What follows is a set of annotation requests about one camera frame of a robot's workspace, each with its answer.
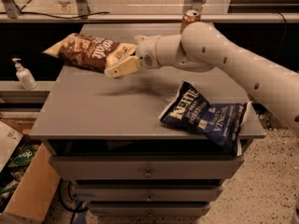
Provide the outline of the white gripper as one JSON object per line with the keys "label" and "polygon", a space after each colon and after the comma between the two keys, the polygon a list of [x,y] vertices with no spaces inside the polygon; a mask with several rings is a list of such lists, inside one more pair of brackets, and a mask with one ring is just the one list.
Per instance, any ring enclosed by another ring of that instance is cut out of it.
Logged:
{"label": "white gripper", "polygon": [[136,56],[129,56],[123,60],[113,63],[105,69],[104,74],[110,78],[122,77],[138,71],[140,64],[147,69],[160,68],[161,66],[158,63],[156,51],[156,45],[159,38],[159,35],[136,35]]}

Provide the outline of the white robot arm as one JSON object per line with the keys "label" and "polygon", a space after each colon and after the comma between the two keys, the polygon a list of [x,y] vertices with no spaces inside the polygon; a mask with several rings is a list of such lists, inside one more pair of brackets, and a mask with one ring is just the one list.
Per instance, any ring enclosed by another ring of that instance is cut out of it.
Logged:
{"label": "white robot arm", "polygon": [[299,74],[231,42],[213,25],[193,22],[179,35],[135,37],[134,55],[105,69],[121,77],[140,67],[205,72],[222,70],[284,125],[299,133]]}

